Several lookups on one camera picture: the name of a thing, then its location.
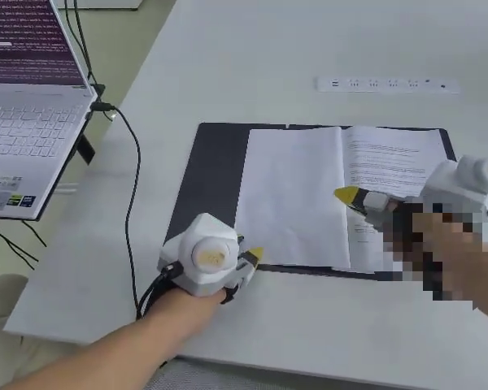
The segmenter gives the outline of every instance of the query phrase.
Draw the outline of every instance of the forearm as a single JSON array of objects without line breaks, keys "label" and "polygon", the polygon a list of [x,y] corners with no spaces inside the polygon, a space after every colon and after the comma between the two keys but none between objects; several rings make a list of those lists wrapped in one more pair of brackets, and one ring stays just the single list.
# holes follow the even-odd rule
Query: forearm
[{"label": "forearm", "polygon": [[4,390],[141,390],[182,341],[167,319],[145,318]]}]

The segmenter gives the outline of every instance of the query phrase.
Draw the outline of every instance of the laptop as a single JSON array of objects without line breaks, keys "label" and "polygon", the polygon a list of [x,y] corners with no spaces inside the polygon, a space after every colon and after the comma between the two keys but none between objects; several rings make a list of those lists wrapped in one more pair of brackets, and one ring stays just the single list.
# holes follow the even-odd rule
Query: laptop
[{"label": "laptop", "polygon": [[51,0],[0,0],[0,218],[39,219],[97,98]]}]

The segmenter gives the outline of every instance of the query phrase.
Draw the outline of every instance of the power strip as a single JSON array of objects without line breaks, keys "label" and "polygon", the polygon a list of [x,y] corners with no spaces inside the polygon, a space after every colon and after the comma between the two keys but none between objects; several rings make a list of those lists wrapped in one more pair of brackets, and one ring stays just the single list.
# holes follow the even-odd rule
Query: power strip
[{"label": "power strip", "polygon": [[455,80],[417,77],[317,77],[318,92],[460,93]]}]

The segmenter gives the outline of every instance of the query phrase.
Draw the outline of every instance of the hand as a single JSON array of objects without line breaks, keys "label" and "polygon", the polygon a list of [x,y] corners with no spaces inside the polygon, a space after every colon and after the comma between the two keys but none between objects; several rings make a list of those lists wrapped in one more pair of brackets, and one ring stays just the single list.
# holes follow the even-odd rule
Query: hand
[{"label": "hand", "polygon": [[442,277],[442,289],[452,298],[463,299],[480,282],[481,256],[488,253],[488,244],[469,231],[469,224],[453,222],[452,214],[425,213],[420,206],[402,209],[400,220],[387,225],[384,241],[390,243],[394,259],[403,261],[403,268],[417,279],[423,277],[426,258],[440,263],[442,272],[433,276]]},{"label": "hand", "polygon": [[174,288],[152,305],[146,318],[166,323],[174,337],[184,341],[208,325],[225,298],[223,290],[211,297],[192,297],[182,289]]}]

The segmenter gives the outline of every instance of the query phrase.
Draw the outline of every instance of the document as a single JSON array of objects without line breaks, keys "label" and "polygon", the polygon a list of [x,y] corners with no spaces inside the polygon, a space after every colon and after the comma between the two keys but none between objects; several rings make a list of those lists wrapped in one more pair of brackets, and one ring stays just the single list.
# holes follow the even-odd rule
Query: document
[{"label": "document", "polygon": [[439,130],[251,130],[235,227],[268,264],[397,271],[381,233],[333,192],[351,184],[415,196],[446,158]]}]

